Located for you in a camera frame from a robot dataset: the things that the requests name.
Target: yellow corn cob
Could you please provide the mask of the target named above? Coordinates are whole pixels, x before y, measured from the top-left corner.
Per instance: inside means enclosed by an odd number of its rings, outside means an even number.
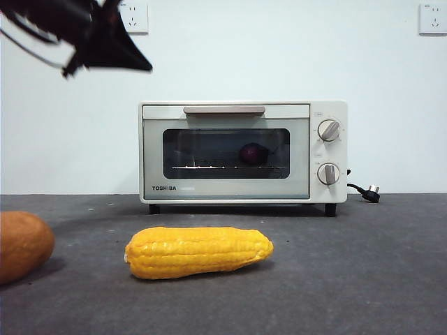
[[[272,242],[257,230],[155,227],[132,237],[124,261],[138,278],[165,279],[236,270],[272,252]]]

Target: cable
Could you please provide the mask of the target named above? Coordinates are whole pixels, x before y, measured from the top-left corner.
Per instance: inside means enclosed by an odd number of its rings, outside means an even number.
[[[39,56],[38,54],[36,54],[35,52],[31,51],[30,49],[28,49],[27,47],[25,47],[24,45],[22,45],[20,42],[18,42],[17,40],[15,40],[12,36],[10,36],[9,34],[7,34],[2,28],[0,28],[0,32],[7,37],[8,40],[10,40],[11,42],[13,42],[14,44],[16,44],[20,49],[22,49],[23,51],[25,51],[27,54],[30,54],[31,56],[37,58],[39,61],[42,61],[43,63],[53,67],[53,68],[63,68],[64,66],[62,64],[58,64],[55,63],[53,61],[49,61],[45,58],[43,58],[42,56]]]
[[[380,194],[379,194],[379,187],[375,185],[370,185],[367,190],[364,190],[363,188],[355,185],[355,184],[348,184],[348,187],[355,188],[357,192],[359,192],[362,195],[362,198],[365,200],[368,200],[369,202],[373,202],[374,204],[379,202]]]

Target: oven foot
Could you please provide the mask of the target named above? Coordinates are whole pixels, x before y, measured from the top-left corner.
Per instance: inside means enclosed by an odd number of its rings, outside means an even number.
[[[337,216],[337,204],[324,204],[324,215]]]
[[[150,204],[149,214],[160,214],[160,206],[157,206],[156,204]]]

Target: wall outlet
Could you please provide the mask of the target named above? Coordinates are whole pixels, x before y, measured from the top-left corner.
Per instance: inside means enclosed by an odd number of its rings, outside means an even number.
[[[447,3],[419,5],[419,33],[447,34]]]
[[[147,34],[147,3],[126,0],[119,4],[119,12],[126,31],[130,34]]]

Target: white toaster oven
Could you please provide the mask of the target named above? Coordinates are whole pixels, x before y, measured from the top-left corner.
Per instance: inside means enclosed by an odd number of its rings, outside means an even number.
[[[140,199],[159,204],[346,200],[343,101],[143,102]]]

